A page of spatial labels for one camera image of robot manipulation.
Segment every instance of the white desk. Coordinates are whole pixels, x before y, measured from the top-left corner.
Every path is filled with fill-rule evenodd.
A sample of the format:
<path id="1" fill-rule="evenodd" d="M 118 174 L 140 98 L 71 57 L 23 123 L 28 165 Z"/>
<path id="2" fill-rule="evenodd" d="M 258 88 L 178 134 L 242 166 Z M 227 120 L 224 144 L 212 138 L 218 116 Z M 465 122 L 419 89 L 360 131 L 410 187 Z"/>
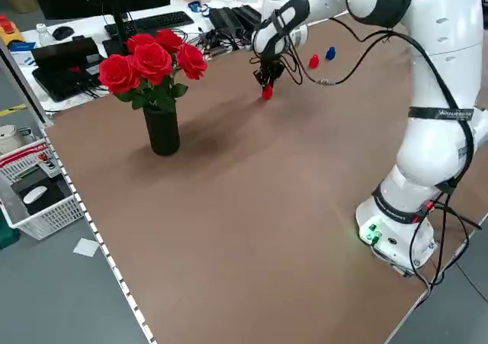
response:
<path id="1" fill-rule="evenodd" d="M 235 1 L 234 0 L 211 0 L 210 3 L 208 3 L 208 6 L 210 8 L 222 8 L 222 7 L 239 7 L 242 5 L 250 5 L 256 10 L 261 11 L 262 3 L 263 0 L 235 0 Z M 184 11 L 190 16 L 191 19 L 193 19 L 194 21 L 193 24 L 179 27 L 179 29 L 183 30 L 184 32 L 190 35 L 189 39 L 191 39 L 192 37 L 198 34 L 199 27 L 201 27 L 203 31 L 209 31 L 212 28 L 214 28 L 210 22 L 210 19 L 204 18 L 200 13 L 192 12 L 188 8 L 188 3 L 183 0 L 171 0 L 171 4 L 168 6 L 131 12 L 131 16 L 134 20 L 136 20 L 138 18 L 145 18 L 148 16 L 165 14 L 174 11 Z M 83 18 L 81 20 L 74 20 L 74 21 L 70 21 L 67 24 L 58 24 L 58 25 L 49 26 L 48 30 L 49 32 L 52 33 L 59 26 L 70 26 L 75 31 L 75 35 L 84 35 L 86 37 L 92 37 L 98 46 L 98 51 L 100 52 L 100 54 L 102 56 L 106 56 L 106 52 L 102 45 L 102 42 L 109 38 L 104 29 L 104 26 L 107 23 L 109 24 L 114 23 L 114 19 L 109 14 L 106 14 L 105 16 L 95 16 L 92 18 Z M 39 35 L 37 31 L 29 30 L 23 32 L 22 34 L 24 35 L 26 41 L 38 43 Z M 68 37 L 67 39 L 61 42 L 70 41 L 71 39 L 72 37 Z M 72 98 L 69 98 L 65 101 L 54 102 L 51 99 L 51 97 L 37 84 L 34 77 L 32 76 L 32 72 L 35 69 L 36 69 L 35 66 L 21 67 L 22 73 L 24 74 L 29 85 L 34 91 L 34 94 L 39 99 L 39 102 L 41 103 L 45 111 L 63 111 L 93 100 L 93 98 L 91 98 L 90 96 L 82 94 L 82 95 L 77 95 Z"/>

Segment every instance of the red object in gripper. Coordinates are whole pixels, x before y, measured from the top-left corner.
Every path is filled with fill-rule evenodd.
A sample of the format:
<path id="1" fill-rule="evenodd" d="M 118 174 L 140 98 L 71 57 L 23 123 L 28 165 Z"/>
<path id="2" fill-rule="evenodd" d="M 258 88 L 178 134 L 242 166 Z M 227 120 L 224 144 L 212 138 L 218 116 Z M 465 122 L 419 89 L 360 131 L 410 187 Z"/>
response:
<path id="1" fill-rule="evenodd" d="M 273 86 L 267 84 L 262 90 L 262 98 L 265 100 L 270 100 L 273 97 Z"/>
<path id="2" fill-rule="evenodd" d="M 315 69 L 319 66 L 320 58 L 317 54 L 314 54 L 313 57 L 308 62 L 308 66 L 312 69 Z"/>

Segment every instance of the gray floor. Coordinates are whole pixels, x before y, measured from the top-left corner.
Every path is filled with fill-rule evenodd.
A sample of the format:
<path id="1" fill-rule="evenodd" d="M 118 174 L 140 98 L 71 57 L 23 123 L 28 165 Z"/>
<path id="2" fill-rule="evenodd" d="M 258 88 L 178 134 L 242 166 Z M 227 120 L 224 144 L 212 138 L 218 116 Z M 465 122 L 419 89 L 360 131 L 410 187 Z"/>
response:
<path id="1" fill-rule="evenodd" d="M 30 14 L 18 14 L 11 8 L 7 0 L 0 0 L 0 14 L 6 14 L 10 21 L 13 21 L 20 31 L 27 31 L 36 28 L 36 24 L 54 25 L 67 22 L 67 20 L 46 20 L 41 10 Z"/>
<path id="2" fill-rule="evenodd" d="M 37 242 L 23 235 L 0 251 L 0 341 L 11 344 L 147 344 L 86 220 Z"/>
<path id="3" fill-rule="evenodd" d="M 38 22 L 55 23 L 45 21 L 40 11 L 15 14 L 5 0 L 0 0 L 0 13 L 7 13 L 21 30 L 33 29 Z M 0 76 L 1 109 L 21 103 L 3 78 Z M 26 111 L 0 121 L 19 127 L 33 124 Z M 81 237 L 92 239 L 84 220 L 41 243 L 23 236 L 19 243 L 0 251 L 1 342 L 146 343 L 102 254 L 97 252 L 90 259 L 72 252 Z M 488 295 L 487 256 L 488 233 L 482 232 L 475 235 L 461 260 L 465 272 L 485 295 Z M 488 303 L 453 267 L 445 282 L 407 319 L 390 342 L 486 344 L 487 337 Z"/>
<path id="4" fill-rule="evenodd" d="M 488 232 L 475 233 L 460 266 L 488 297 Z M 488 342 L 488 303 L 476 292 L 457 266 L 428 301 L 402 325 L 391 344 L 430 342 L 485 344 Z"/>

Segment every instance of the yellow object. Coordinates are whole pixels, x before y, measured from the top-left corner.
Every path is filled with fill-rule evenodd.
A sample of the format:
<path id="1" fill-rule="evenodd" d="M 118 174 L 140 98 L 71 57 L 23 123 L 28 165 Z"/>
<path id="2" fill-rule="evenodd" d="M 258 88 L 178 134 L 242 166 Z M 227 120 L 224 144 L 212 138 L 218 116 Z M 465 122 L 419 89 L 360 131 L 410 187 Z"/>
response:
<path id="1" fill-rule="evenodd" d="M 4 15 L 0 15 L 0 37 L 5 45 L 8 45 L 13 40 L 25 41 L 17 26 Z"/>
<path id="2" fill-rule="evenodd" d="M 12 113 L 19 111 L 19 110 L 24 110 L 26 108 L 27 108 L 26 104 L 20 104 L 20 105 L 14 106 L 12 108 L 1 110 L 0 111 L 0 117 L 4 117 L 5 115 L 12 114 Z"/>

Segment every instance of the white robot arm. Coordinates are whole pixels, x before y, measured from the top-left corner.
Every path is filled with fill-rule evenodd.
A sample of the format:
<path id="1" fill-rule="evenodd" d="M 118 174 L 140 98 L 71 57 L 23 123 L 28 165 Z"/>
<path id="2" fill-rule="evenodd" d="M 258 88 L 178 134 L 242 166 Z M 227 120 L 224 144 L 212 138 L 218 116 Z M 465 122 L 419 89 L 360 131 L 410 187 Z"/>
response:
<path id="1" fill-rule="evenodd" d="M 293 29 L 346 9 L 362 24 L 403 24 L 424 50 L 412 48 L 413 99 L 396 165 L 356 210 L 360 238 L 405 272 L 415 271 L 437 247 L 425 218 L 431 201 L 452 192 L 445 189 L 448 181 L 464 174 L 474 151 L 488 140 L 488 111 L 476 106 L 481 1 L 290 0 L 262 22 L 254 50 L 273 59 L 288 49 Z"/>

